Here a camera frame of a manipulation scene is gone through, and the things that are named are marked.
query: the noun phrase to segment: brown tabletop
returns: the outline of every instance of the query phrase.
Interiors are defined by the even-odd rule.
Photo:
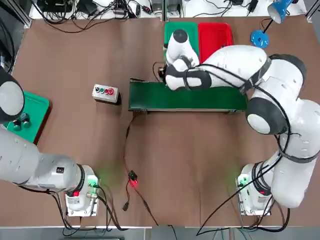
[[[175,21],[226,22],[235,44],[250,45],[250,33],[260,17],[186,18]],[[72,23],[60,26],[75,31]],[[317,81],[320,47],[304,16],[287,17],[272,24],[268,54],[301,58],[307,67],[302,98],[320,103]],[[128,112],[129,78],[154,81],[152,66],[163,60],[164,23],[158,19],[110,20],[79,34],[59,32],[42,20],[25,33],[13,76],[25,91],[46,97],[52,110],[38,141],[44,153],[64,154],[90,165],[104,186],[110,186],[122,226],[153,226],[141,199],[131,195],[127,212],[127,176],[123,154]],[[97,103],[94,84],[119,88],[121,106]],[[200,226],[210,212],[235,191],[235,177],[246,163],[269,158],[277,149],[272,136],[256,133],[243,113],[166,112],[140,115],[127,139],[126,162],[139,179],[138,189],[159,224]],[[316,165],[306,193],[291,211],[290,226],[318,226],[320,167]],[[54,200],[1,181],[0,226],[62,226]],[[277,208],[263,225],[279,226]],[[105,226],[105,208],[97,217],[84,218],[84,226]],[[78,224],[78,218],[72,219]],[[244,219],[249,225],[252,217]],[[239,226],[236,198],[223,206],[208,226]]]

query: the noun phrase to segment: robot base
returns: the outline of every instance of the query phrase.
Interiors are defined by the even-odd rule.
[[[66,201],[65,203],[68,217],[95,217],[98,215],[99,200],[97,198],[92,198],[87,209],[81,211],[71,210],[68,207],[68,201]]]
[[[69,217],[94,217],[98,215],[99,180],[91,167],[82,165],[85,172],[84,185],[76,196],[65,193],[65,205]]]
[[[248,176],[247,175],[244,176],[244,175],[246,174],[241,174],[238,178],[235,179],[235,185],[236,185],[237,191],[242,188],[239,178],[248,179]],[[242,216],[262,216],[265,212],[266,213],[264,214],[265,216],[270,216],[271,215],[270,207],[272,205],[271,201],[265,209],[255,209],[252,204],[250,192],[247,189],[248,187],[245,187],[237,194],[240,214]]]

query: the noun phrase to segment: desk lamp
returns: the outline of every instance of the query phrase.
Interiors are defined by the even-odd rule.
[[[251,33],[250,40],[253,45],[263,49],[269,45],[269,36],[266,34],[267,29],[273,21],[277,24],[281,24],[285,20],[287,8],[292,2],[293,0],[275,0],[268,6],[268,13],[271,17],[271,21],[263,31],[259,29],[254,30]]]

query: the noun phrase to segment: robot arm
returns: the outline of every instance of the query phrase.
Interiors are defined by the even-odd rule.
[[[17,119],[25,98],[19,83],[0,67],[0,124]],[[0,180],[16,185],[66,192],[66,205],[80,216],[88,216],[98,179],[91,167],[76,164],[64,155],[40,153],[33,143],[0,127]]]
[[[195,52],[187,46],[189,41],[182,42],[178,38],[180,35],[171,36],[166,52],[164,82],[171,90],[229,86],[245,93],[253,85],[258,86],[245,113],[248,124],[258,133],[278,135],[281,149],[287,141],[289,128],[293,133],[285,151],[287,155],[277,151],[269,160],[243,168],[238,180],[245,176],[244,179],[250,182],[261,169],[272,166],[281,157],[272,170],[241,191],[245,211],[261,212],[271,194],[287,208],[298,207],[308,188],[320,149],[320,106],[298,98],[306,75],[303,62],[292,55],[268,57],[260,48],[233,45],[219,49],[203,64],[197,64],[199,60],[195,59]],[[282,110],[288,117],[289,126]]]

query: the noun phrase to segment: green tray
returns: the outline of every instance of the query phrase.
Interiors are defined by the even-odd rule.
[[[172,33],[177,29],[186,31],[189,35],[191,47],[199,56],[198,24],[195,22],[166,22],[164,26],[164,44],[169,42]]]
[[[130,82],[129,111],[242,112],[247,96],[233,87],[172,91],[160,82]]]
[[[21,126],[20,131],[15,131],[13,122],[9,122],[7,130],[33,143],[47,114],[49,105],[48,99],[25,91],[23,112],[30,116],[30,127],[24,128]]]

